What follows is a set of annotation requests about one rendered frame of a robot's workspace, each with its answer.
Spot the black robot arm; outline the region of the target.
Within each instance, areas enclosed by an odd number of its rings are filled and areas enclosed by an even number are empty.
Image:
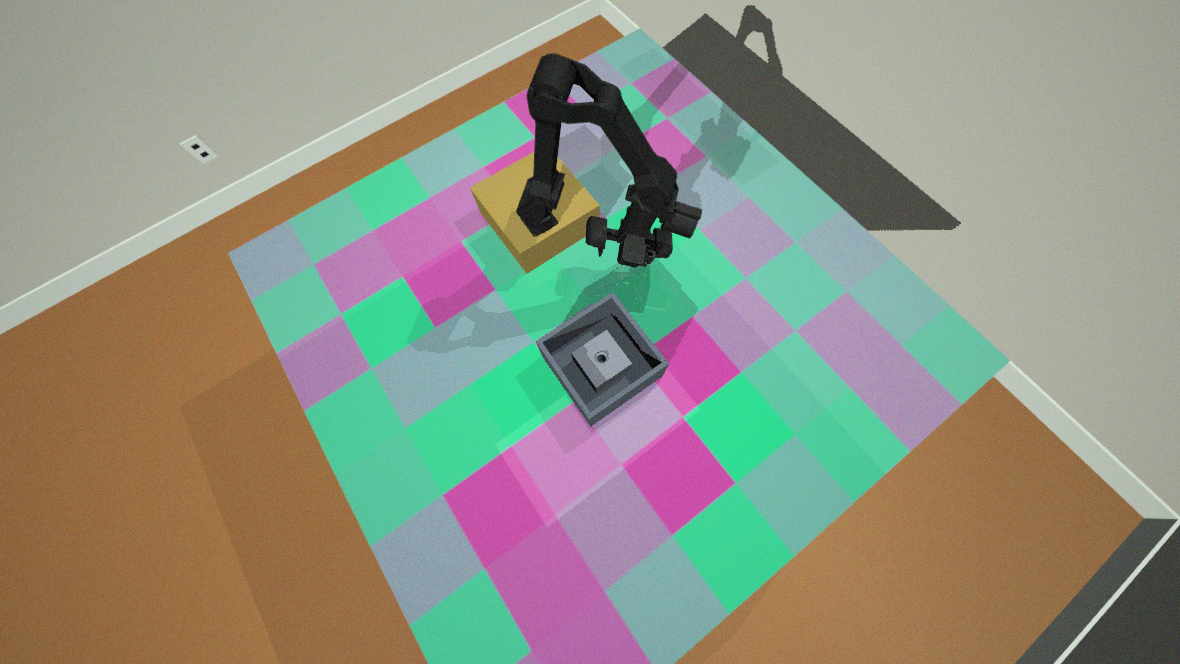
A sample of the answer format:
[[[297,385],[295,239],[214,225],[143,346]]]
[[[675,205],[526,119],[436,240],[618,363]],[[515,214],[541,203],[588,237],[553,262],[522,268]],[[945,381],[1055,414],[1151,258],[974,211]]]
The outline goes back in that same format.
[[[594,101],[569,103],[573,84]],[[691,238],[702,209],[676,200],[677,171],[666,157],[654,152],[617,86],[601,80],[583,63],[548,54],[540,57],[526,97],[529,114],[535,120],[535,169],[516,213],[535,237],[558,224],[551,212],[564,186],[565,173],[556,169],[562,121],[591,123],[612,142],[632,172],[635,184],[628,185],[625,200],[632,202],[628,218],[635,226],[653,226],[658,217],[661,229]],[[656,251],[645,244],[647,239],[648,236],[629,234],[627,229],[620,232],[617,262],[634,268],[653,263]]]

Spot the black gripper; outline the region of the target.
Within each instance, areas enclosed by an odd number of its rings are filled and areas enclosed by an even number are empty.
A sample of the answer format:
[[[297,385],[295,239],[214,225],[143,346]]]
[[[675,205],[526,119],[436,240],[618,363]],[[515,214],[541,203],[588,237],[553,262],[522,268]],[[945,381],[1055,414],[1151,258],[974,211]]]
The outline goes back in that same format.
[[[654,228],[651,234],[651,226],[640,228],[635,226],[628,218],[628,209],[624,219],[620,221],[620,230],[607,228],[607,219],[595,216],[590,216],[586,221],[586,245],[598,248],[599,257],[605,249],[607,239],[617,241],[620,232],[627,229],[627,232],[635,234],[637,236],[648,236],[647,245],[656,251],[655,258],[668,258],[671,255],[673,241],[671,232],[664,229]]]

